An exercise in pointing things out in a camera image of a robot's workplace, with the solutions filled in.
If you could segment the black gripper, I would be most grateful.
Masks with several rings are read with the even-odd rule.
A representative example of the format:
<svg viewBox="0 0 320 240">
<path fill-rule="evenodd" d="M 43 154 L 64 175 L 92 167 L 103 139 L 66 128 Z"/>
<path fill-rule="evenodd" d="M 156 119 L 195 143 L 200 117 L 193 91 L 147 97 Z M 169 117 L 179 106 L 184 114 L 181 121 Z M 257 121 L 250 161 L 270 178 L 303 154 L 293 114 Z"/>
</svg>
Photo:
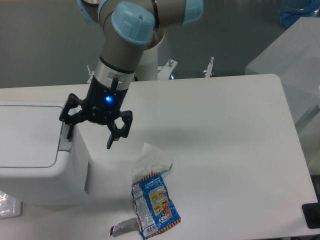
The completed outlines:
<svg viewBox="0 0 320 240">
<path fill-rule="evenodd" d="M 78 98 L 74 93 L 70 93 L 64 103 L 59 120 L 69 126 L 66 139 L 70 140 L 74 126 L 80 121 L 80 114 L 83 113 L 86 120 L 106 125 L 110 130 L 110 136 L 106 148 L 110 149 L 113 142 L 120 138 L 127 138 L 133 122 L 133 112 L 131 110 L 120 111 L 122 103 L 127 94 L 127 90 L 119 90 L 120 79 L 113 76 L 110 86 L 100 83 L 95 77 L 92 78 L 87 95 L 84 100 Z M 72 115 L 71 109 L 81 106 L 81 110 Z M 115 120 L 121 118 L 123 126 L 118 128 Z"/>
</svg>

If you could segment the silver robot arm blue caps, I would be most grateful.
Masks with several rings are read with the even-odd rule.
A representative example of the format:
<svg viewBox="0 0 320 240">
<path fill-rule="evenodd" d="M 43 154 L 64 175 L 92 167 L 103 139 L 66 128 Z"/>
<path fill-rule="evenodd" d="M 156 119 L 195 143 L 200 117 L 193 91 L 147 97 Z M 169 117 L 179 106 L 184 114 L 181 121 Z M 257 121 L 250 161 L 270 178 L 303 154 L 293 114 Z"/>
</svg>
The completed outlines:
<svg viewBox="0 0 320 240">
<path fill-rule="evenodd" d="M 69 94 L 59 120 L 68 126 L 67 139 L 74 127 L 84 121 L 107 126 L 107 148 L 126 138 L 133 122 L 130 110 L 121 106 L 136 69 L 160 28 L 185 25 L 201 18 L 201 0 L 103 0 L 99 4 L 80 2 L 97 22 L 105 42 L 84 99 Z"/>
</svg>

